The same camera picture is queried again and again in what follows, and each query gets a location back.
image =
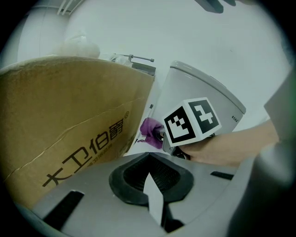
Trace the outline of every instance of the toilet tank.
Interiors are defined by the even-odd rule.
[[[244,105],[215,78],[188,64],[174,61],[152,117],[161,121],[161,117],[181,101],[200,97],[209,99],[220,120],[222,128],[215,132],[216,135],[232,132],[246,113]]]

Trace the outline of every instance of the white plastic bag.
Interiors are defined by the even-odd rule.
[[[100,56],[100,59],[116,62],[130,68],[133,66],[133,63],[128,60],[128,57],[122,56],[120,54],[103,54]]]
[[[98,58],[100,55],[99,47],[93,43],[83,31],[79,31],[73,37],[66,39],[53,51],[54,55],[60,56],[81,56]]]

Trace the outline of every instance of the gray surface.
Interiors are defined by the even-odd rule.
[[[38,216],[36,216],[29,209],[16,204],[16,207],[20,214],[25,218],[25,220],[39,233],[47,237],[68,237],[56,229],[52,228],[50,225],[43,222]]]
[[[262,149],[253,163],[244,196],[233,215],[229,237],[249,237],[254,232],[282,236],[294,231],[296,159],[295,141],[281,142]]]
[[[162,153],[157,154],[184,167],[194,176],[194,187],[187,197],[183,201],[169,204],[173,218],[188,224],[172,234],[186,231],[187,236],[192,236],[192,233],[197,231],[203,234],[209,231],[214,236],[217,232],[213,229],[226,229],[244,192],[252,161],[244,162],[235,172],[235,168],[201,164]],[[87,168],[54,188],[34,206],[33,212],[39,218],[44,218],[69,191],[77,190],[85,196],[63,226],[63,233],[73,237],[166,235],[146,207],[123,203],[110,189],[110,173],[119,165],[138,156],[139,154],[125,156],[114,162]],[[232,181],[211,176],[210,173],[215,170],[235,176]],[[191,226],[196,220],[198,228],[196,225]],[[219,228],[213,228],[214,224],[219,225]]]
[[[243,161],[219,198],[195,220],[169,236],[227,236],[229,222],[244,194],[253,162],[253,158]]]
[[[234,103],[239,110],[245,114],[246,113],[246,108],[244,105],[236,98],[235,95],[233,95],[230,91],[227,90],[227,88],[221,84],[219,81],[217,81],[215,78],[212,76],[209,76],[205,74],[204,72],[186,64],[183,62],[179,61],[174,61],[171,64],[171,68],[181,70],[183,72],[186,72],[194,77],[197,77],[198,79],[204,81],[205,83],[209,84],[216,90],[218,90],[220,93],[222,93],[225,97],[227,97],[232,103]]]
[[[296,138],[296,71],[293,69],[265,104],[280,140]]]
[[[110,189],[110,173],[135,157],[138,154],[88,167],[54,188],[34,206],[33,212],[44,218],[71,190],[76,190],[85,196],[61,229],[63,233],[73,237],[164,235],[146,207],[123,203]]]

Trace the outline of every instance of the cardboard box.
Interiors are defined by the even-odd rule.
[[[46,57],[2,70],[0,172],[13,200],[31,208],[76,172],[120,157],[153,80],[80,57]]]

